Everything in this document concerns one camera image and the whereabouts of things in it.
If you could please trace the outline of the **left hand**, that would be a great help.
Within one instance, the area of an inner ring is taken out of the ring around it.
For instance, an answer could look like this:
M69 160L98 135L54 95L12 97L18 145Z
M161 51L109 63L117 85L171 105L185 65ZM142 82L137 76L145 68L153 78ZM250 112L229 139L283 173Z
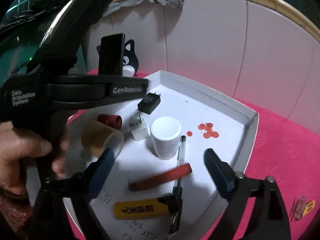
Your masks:
M36 133L18 130L11 122L1 124L1 213L18 235L33 211L22 161L44 157L51 150L51 143Z

